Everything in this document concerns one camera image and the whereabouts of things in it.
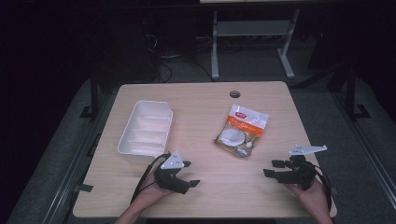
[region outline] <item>snack bag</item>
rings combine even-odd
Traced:
[[[248,157],[262,136],[267,120],[268,114],[233,105],[215,143],[237,157]]]

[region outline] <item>red label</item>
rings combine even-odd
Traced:
[[[238,118],[241,118],[241,119],[244,119],[244,118],[247,116],[246,114],[241,113],[241,112],[236,112],[235,115],[236,115]]]

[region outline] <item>gray carpet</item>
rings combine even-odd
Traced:
[[[288,53],[297,76],[287,80],[275,52],[277,45],[261,49],[247,49],[219,56],[219,81],[285,81],[288,85],[300,83],[317,71],[307,70],[314,42],[295,41]],[[208,52],[198,54],[196,60],[181,58],[166,63],[172,69],[169,82],[209,82],[210,57]],[[160,67],[163,78],[170,70]],[[312,145],[326,145],[329,150],[317,153],[318,161],[334,188],[333,195],[338,214],[336,223],[394,223],[396,211],[375,174],[354,126],[364,132],[378,158],[396,176],[392,163],[396,150],[396,125],[376,102],[370,88],[357,82],[357,104],[366,106],[370,119],[351,123],[346,116],[340,95],[327,91],[325,85],[331,76],[321,79],[304,90],[291,90],[305,130]],[[116,97],[100,94],[99,117],[90,122],[79,117],[90,105],[90,85],[87,81],[64,115],[58,131],[14,209],[8,223],[112,223],[114,217],[82,219],[69,214],[73,207],[77,182],[91,161],[87,154],[96,135],[103,130],[106,118]],[[278,219],[276,223],[314,223],[311,218]]]

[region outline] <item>dark background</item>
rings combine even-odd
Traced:
[[[7,221],[67,107],[92,73],[104,91],[122,83],[150,82],[157,76],[158,55],[146,50],[145,33],[165,40],[163,49],[179,48],[190,54],[196,35],[210,35],[207,11],[154,13],[142,24],[143,14],[103,10],[103,3],[0,0],[0,223]],[[76,10],[76,6],[102,10]],[[316,37],[310,66],[346,62],[371,85],[378,102],[396,120],[394,12],[388,1],[303,10],[295,38]]]

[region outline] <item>floor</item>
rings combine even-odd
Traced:
[[[265,45],[230,46],[227,42],[227,48],[219,54],[220,79],[217,82],[286,82],[311,144],[325,144],[329,148],[317,153],[317,157],[332,183],[333,199],[338,209],[335,222],[394,223],[396,205],[389,189],[394,189],[396,176],[393,163],[396,125],[378,104],[370,87],[357,79],[355,103],[364,105],[371,117],[352,121],[344,109],[345,88],[336,93],[327,89],[332,74],[307,88],[292,88],[320,72],[307,69],[314,39],[291,43],[288,57],[296,75],[293,80],[286,78],[277,57],[276,48],[280,47],[281,39],[261,41]],[[212,82],[210,51],[204,48],[205,42],[200,43],[202,50],[193,58],[166,52],[167,59],[163,59],[163,65],[159,66],[161,78],[154,82],[166,79],[169,83]],[[106,124],[116,95],[117,89],[111,93],[100,92],[97,118],[82,119],[79,117],[81,111],[91,105],[90,81],[81,86],[8,220],[9,224],[105,224],[115,220],[114,217],[78,218],[71,211],[78,196],[78,186],[92,159],[94,142]],[[241,220],[241,223],[247,222],[263,223],[264,220]],[[314,222],[307,217],[276,219],[276,223]]]

